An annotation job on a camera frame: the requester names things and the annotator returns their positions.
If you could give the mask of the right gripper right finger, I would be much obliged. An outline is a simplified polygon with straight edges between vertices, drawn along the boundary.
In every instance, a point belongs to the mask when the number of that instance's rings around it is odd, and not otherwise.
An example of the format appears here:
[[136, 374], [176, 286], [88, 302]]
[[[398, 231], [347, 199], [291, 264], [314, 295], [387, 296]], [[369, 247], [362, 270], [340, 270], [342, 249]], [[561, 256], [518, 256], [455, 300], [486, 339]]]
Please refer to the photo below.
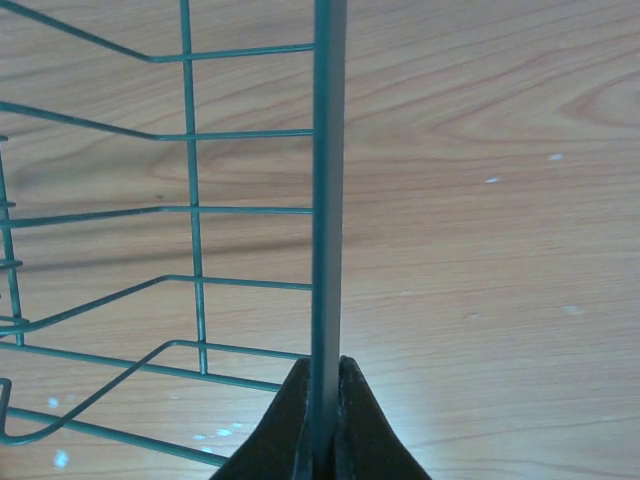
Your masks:
[[419, 480], [430, 475], [399, 440], [352, 357], [340, 358], [335, 477]]

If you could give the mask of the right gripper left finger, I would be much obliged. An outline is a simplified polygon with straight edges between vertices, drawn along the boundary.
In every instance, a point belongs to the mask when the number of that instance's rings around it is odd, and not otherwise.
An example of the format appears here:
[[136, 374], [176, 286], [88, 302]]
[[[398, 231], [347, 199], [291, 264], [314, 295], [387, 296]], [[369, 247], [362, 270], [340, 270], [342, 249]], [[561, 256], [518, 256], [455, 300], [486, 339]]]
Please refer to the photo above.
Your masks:
[[310, 360], [298, 359], [254, 431], [213, 480], [292, 479], [308, 405]]

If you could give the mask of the black wire dish rack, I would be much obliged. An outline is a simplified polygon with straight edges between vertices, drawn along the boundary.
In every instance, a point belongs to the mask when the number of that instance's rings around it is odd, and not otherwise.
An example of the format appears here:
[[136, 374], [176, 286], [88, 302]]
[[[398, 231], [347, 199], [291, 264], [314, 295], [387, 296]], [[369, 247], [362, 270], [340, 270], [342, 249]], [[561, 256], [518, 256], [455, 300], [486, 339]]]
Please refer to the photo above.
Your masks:
[[[239, 377], [223, 377], [208, 373], [208, 350], [238, 352], [261, 357], [297, 359], [296, 367], [310, 361], [310, 385], [306, 403], [303, 403], [302, 433], [294, 439], [297, 460], [294, 476], [298, 478], [322, 479], [334, 473], [334, 439], [339, 418], [339, 355], [341, 326], [341, 276], [342, 276], [342, 219], [343, 219], [343, 163], [344, 163], [344, 82], [346, 45], [346, 1], [314, 1], [314, 41], [306, 44], [269, 46], [249, 49], [223, 50], [194, 53], [192, 51], [190, 1], [180, 1], [180, 25], [182, 53], [179, 55], [148, 56], [123, 47], [105, 38], [93, 35], [53, 17], [27, 8], [14, 1], [1, 1], [1, 9], [29, 18], [40, 24], [60, 30], [68, 35], [81, 38], [105, 49], [148, 63], [181, 63], [184, 86], [184, 134], [150, 134], [60, 113], [32, 108], [25, 105], [1, 102], [1, 111], [36, 117], [61, 124], [115, 133], [128, 137], [151, 141], [182, 142], [187, 148], [188, 206], [166, 205], [126, 210], [80, 213], [25, 219], [10, 219], [9, 209], [15, 203], [7, 201], [6, 184], [1, 160], [1, 231], [6, 257], [1, 260], [1, 271], [6, 270], [11, 292], [12, 316], [1, 316], [1, 321], [9, 323], [1, 326], [1, 338], [16, 337], [15, 344], [1, 343], [1, 347], [15, 347], [16, 350], [70, 358], [73, 360], [107, 363], [126, 366], [127, 369], [89, 396], [77, 407], [62, 417], [9, 406], [11, 381], [1, 378], [1, 444], [24, 445], [45, 438], [63, 427], [77, 429], [88, 434], [112, 438], [116, 441], [139, 445], [143, 448], [165, 452], [190, 460], [222, 466], [229, 462], [224, 456], [205, 454], [175, 444], [156, 441], [148, 437], [109, 430], [98, 425], [78, 422], [75, 419], [99, 399], [139, 369], [156, 371], [165, 375], [176, 374], [210, 380], [215, 383], [242, 386], [251, 389], [275, 390], [278, 385], [258, 382]], [[254, 57], [296, 52], [313, 53], [313, 128], [294, 130], [263, 130], [244, 132], [196, 133], [195, 95], [193, 63], [198, 60]], [[310, 137], [313, 145], [312, 207], [225, 207], [202, 206], [199, 201], [198, 152], [200, 140], [231, 140], [247, 138]], [[117, 293], [85, 303], [67, 311], [44, 319], [29, 322], [20, 313], [19, 283], [16, 270], [22, 263], [15, 259], [12, 244], [12, 230], [59, 224], [79, 223], [127, 216], [148, 215], [156, 212], [189, 213], [191, 222], [193, 275], [164, 275], [121, 290]], [[250, 214], [250, 215], [309, 215], [312, 217], [312, 274], [310, 283], [287, 283], [274, 281], [242, 280], [233, 278], [205, 277], [202, 265], [202, 242], [200, 214]], [[52, 350], [24, 345], [24, 334], [42, 330], [61, 323], [84, 312], [114, 302], [138, 291], [166, 281], [184, 281], [194, 284], [198, 339], [195, 342], [171, 340], [147, 354], [138, 362], [96, 357], [88, 354]], [[282, 290], [303, 290], [311, 292], [311, 355], [261, 350], [231, 345], [216, 345], [206, 342], [206, 319], [204, 313], [204, 284], [248, 286]], [[197, 348], [199, 352], [199, 373], [150, 365], [149, 362], [172, 346]], [[6, 433], [6, 417], [12, 415], [31, 421], [49, 422], [47, 426], [33, 433], [11, 436]]]

